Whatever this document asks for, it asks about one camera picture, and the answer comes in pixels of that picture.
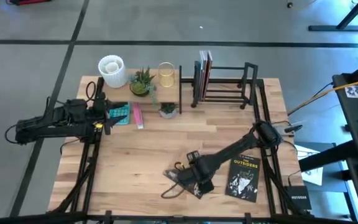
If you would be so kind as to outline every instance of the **yellow cable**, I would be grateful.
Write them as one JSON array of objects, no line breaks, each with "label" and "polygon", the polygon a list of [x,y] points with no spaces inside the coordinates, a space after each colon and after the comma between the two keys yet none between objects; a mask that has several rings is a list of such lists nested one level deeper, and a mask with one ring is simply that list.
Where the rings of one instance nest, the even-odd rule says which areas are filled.
[{"label": "yellow cable", "polygon": [[313,3],[315,3],[317,0],[314,0],[312,2],[310,2],[309,4],[303,6],[303,7],[291,7],[290,9],[294,9],[294,10],[303,10],[306,9],[307,7],[311,6]]},{"label": "yellow cable", "polygon": [[301,105],[297,106],[296,108],[292,109],[290,112],[287,113],[288,116],[290,116],[292,113],[294,113],[295,111],[297,111],[298,109],[308,105],[309,103],[313,102],[314,100],[317,100],[318,98],[321,98],[322,96],[327,95],[327,93],[331,92],[331,91],[336,91],[336,90],[341,90],[343,88],[349,87],[349,86],[354,86],[354,85],[358,85],[358,82],[354,82],[354,83],[350,83],[350,84],[346,84],[346,85],[342,85],[342,86],[338,86],[335,88],[332,88],[330,90],[326,90],[308,100],[306,100],[305,102],[303,102]]}]

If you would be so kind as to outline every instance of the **potted plant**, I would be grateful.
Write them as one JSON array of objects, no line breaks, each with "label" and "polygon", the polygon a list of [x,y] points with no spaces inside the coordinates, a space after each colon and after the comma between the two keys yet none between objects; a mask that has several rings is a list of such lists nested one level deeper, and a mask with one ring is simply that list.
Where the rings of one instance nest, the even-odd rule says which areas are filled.
[{"label": "potted plant", "polygon": [[161,103],[160,115],[163,118],[173,118],[177,115],[177,105],[175,103]]},{"label": "potted plant", "polygon": [[131,80],[129,88],[135,96],[147,96],[151,91],[155,90],[154,84],[151,82],[155,75],[150,76],[150,68],[145,71],[137,71],[135,77]]}]

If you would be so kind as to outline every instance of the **concrete floor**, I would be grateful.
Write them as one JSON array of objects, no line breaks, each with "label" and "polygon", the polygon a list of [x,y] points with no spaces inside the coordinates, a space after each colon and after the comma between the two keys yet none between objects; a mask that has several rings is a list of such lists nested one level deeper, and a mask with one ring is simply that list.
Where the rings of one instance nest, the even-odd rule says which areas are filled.
[{"label": "concrete floor", "polygon": [[[70,40],[82,5],[79,0],[54,0],[17,7],[0,0],[0,39]],[[78,39],[358,43],[358,33],[311,33],[306,29],[312,24],[339,22],[349,12],[350,0],[320,0],[304,10],[289,10],[285,5],[284,0],[91,0]],[[358,24],[358,17],[353,24]],[[169,61],[182,65],[184,76],[190,76],[198,51],[204,49],[212,51],[216,65],[239,66],[248,61],[259,65],[260,77],[279,78],[289,110],[331,82],[332,75],[358,68],[355,48],[75,46],[59,99],[74,98],[80,77],[97,75],[97,62],[105,55],[120,55],[127,67],[134,68]],[[67,45],[0,44],[0,217],[9,214],[32,149],[31,144],[8,144],[4,131],[18,119],[42,114],[66,50]],[[338,103],[330,93],[292,115],[290,121],[304,124],[296,140],[342,143],[350,139],[341,130],[345,120]],[[44,141],[21,214],[45,212],[62,142]],[[330,215],[330,209],[338,210],[343,203],[328,203],[327,198],[324,195],[313,202],[315,215],[348,213],[343,207],[342,212]],[[322,209],[321,204],[329,208]]]}]

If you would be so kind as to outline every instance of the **white cup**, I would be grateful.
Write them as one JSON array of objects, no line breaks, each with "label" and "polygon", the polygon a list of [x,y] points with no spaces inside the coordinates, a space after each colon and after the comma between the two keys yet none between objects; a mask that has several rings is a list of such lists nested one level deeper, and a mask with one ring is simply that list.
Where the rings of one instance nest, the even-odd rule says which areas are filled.
[{"label": "white cup", "polygon": [[112,88],[120,88],[128,82],[129,76],[125,74],[124,61],[117,55],[102,58],[98,69],[106,84]]}]

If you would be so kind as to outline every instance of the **white pot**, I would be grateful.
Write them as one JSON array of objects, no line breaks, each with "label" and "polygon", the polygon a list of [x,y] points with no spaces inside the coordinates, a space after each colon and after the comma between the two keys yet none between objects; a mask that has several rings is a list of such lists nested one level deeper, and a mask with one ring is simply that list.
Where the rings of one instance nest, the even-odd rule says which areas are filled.
[{"label": "white pot", "polygon": [[102,58],[98,69],[106,84],[112,88],[120,88],[128,82],[129,76],[125,74],[124,61],[117,55]]},{"label": "white pot", "polygon": [[161,117],[171,119],[171,118],[173,118],[174,116],[177,115],[178,109],[175,108],[175,110],[173,110],[172,113],[169,113],[169,114],[166,114],[166,113],[164,113],[162,111],[159,111],[159,112],[160,112]]}]

